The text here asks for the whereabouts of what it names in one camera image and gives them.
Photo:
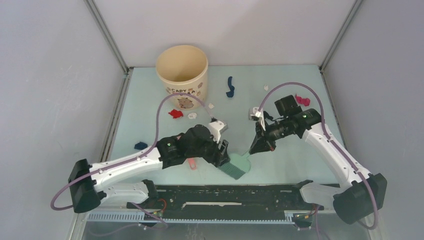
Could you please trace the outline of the green hand brush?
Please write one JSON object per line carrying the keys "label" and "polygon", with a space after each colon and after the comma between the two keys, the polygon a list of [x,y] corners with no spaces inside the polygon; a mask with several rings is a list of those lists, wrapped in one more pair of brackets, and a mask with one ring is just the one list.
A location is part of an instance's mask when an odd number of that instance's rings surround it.
{"label": "green hand brush", "polygon": [[239,180],[251,170],[250,155],[248,151],[242,155],[230,153],[228,161],[220,165],[218,169],[234,180]]}

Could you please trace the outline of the pink plastic dustpan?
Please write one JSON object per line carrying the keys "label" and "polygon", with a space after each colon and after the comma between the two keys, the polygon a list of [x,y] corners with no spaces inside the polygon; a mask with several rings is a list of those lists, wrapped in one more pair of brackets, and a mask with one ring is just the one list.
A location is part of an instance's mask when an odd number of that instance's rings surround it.
{"label": "pink plastic dustpan", "polygon": [[[178,134],[177,137],[176,137],[177,140],[179,140],[183,135],[184,135],[183,133]],[[197,169],[197,164],[196,164],[195,158],[187,158],[186,162],[188,163],[188,165],[189,165],[189,167],[192,171],[195,171]]]}

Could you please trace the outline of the long dark blue scrap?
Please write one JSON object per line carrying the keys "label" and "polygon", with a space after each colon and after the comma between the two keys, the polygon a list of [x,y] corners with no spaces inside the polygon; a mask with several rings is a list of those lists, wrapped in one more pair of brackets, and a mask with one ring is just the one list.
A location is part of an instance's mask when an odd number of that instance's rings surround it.
{"label": "long dark blue scrap", "polygon": [[228,98],[233,98],[235,94],[235,87],[233,86],[232,81],[233,81],[233,77],[229,76],[227,79],[227,86],[229,91],[225,93]]}

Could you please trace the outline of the red paper scrap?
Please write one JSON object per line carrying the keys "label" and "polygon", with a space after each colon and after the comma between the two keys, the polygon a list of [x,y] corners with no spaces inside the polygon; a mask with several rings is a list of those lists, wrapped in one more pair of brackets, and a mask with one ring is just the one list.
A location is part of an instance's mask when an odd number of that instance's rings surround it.
{"label": "red paper scrap", "polygon": [[176,110],[176,109],[173,109],[173,110],[169,111],[168,114],[170,116],[172,116],[173,119],[182,118],[184,116],[184,114],[183,114],[182,111]]}

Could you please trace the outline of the dark blue paper scrap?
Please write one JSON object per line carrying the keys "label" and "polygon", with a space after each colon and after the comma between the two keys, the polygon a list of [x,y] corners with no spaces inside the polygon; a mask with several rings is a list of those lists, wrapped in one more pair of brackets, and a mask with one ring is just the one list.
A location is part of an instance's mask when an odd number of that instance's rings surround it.
{"label": "dark blue paper scrap", "polygon": [[138,150],[138,151],[142,151],[142,150],[146,149],[148,146],[149,145],[147,143],[140,141],[140,142],[138,142],[134,145],[134,149]]}

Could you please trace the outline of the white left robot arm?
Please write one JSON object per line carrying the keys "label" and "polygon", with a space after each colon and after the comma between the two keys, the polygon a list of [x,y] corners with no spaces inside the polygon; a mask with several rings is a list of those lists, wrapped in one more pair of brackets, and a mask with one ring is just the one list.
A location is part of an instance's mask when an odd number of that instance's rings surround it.
{"label": "white left robot arm", "polygon": [[164,137],[155,146],[110,162],[77,161],[68,178],[73,211],[86,213],[108,200],[141,203],[145,208],[153,208],[158,194],[151,181],[143,180],[134,186],[121,184],[122,181],[182,165],[190,158],[203,158],[220,168],[230,161],[228,142],[221,139],[227,127],[220,120],[207,126],[197,124],[185,133]]}

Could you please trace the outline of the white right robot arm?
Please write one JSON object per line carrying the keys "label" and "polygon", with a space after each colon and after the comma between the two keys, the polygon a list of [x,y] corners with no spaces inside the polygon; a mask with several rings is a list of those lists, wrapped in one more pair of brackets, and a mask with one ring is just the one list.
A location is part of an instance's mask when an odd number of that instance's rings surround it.
{"label": "white right robot arm", "polygon": [[372,174],[356,161],[333,136],[317,110],[302,110],[293,95],[274,104],[281,119],[272,124],[265,121],[265,112],[259,107],[250,110],[249,118],[255,121],[255,138],[248,153],[274,151],[277,140],[296,135],[315,149],[338,183],[334,187],[312,180],[299,182],[294,185],[296,191],[290,196],[291,204],[297,209],[309,204],[333,209],[349,225],[378,212],[384,204],[386,178],[381,173]]}

